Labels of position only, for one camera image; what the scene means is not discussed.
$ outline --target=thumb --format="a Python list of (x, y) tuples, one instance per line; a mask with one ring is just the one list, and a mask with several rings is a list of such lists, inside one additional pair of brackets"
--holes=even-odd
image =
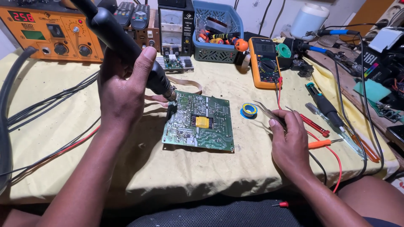
[(135, 92), (144, 92), (147, 78), (153, 68), (154, 60), (156, 59), (157, 51), (155, 48), (148, 46), (135, 61), (132, 75), (129, 77), (128, 85)]
[(277, 120), (270, 119), (269, 126), (271, 126), (271, 131), (274, 135), (274, 141), (285, 141), (285, 132), (283, 130), (283, 127)]

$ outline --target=digital multimeter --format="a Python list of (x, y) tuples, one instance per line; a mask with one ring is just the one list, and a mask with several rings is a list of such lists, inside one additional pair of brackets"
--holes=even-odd
[(275, 43), (271, 39), (252, 37), (248, 41), (251, 55), (252, 77), (257, 88), (274, 89), (280, 70), (276, 57)]

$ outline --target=rotary knob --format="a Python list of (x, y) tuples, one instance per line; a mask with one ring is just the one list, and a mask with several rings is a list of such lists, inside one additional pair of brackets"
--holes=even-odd
[(87, 46), (82, 46), (78, 52), (81, 54), (81, 56), (86, 57), (91, 54), (91, 49)]
[(68, 51), (68, 49), (67, 49), (67, 47), (65, 47), (65, 45), (59, 43), (59, 44), (55, 45), (55, 50), (54, 51), (55, 51), (55, 53), (57, 53), (59, 55), (63, 55)]
[(262, 62), (262, 68), (264, 68), (265, 72), (271, 73), (275, 70), (275, 65), (271, 61), (263, 61)]

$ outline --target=hand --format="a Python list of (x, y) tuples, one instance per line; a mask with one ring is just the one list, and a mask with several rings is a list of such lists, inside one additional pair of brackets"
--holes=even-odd
[(146, 47), (136, 59), (133, 72), (130, 72), (114, 51), (105, 50), (97, 78), (101, 104), (100, 129), (125, 134), (140, 120), (145, 106), (146, 82), (156, 54), (153, 47)]
[(272, 157), (285, 176), (295, 182), (300, 178), (314, 176), (309, 162), (309, 143), (303, 120), (296, 111), (273, 110), (275, 115), (284, 118), (288, 132), (275, 119), (269, 120), (274, 138)]

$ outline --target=jbl logo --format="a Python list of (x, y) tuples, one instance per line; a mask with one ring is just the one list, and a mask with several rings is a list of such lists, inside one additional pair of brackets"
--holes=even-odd
[(373, 62), (377, 59), (376, 56), (372, 55), (369, 52), (366, 52), (365, 58), (363, 59), (364, 62), (368, 63), (369, 65), (373, 64)]

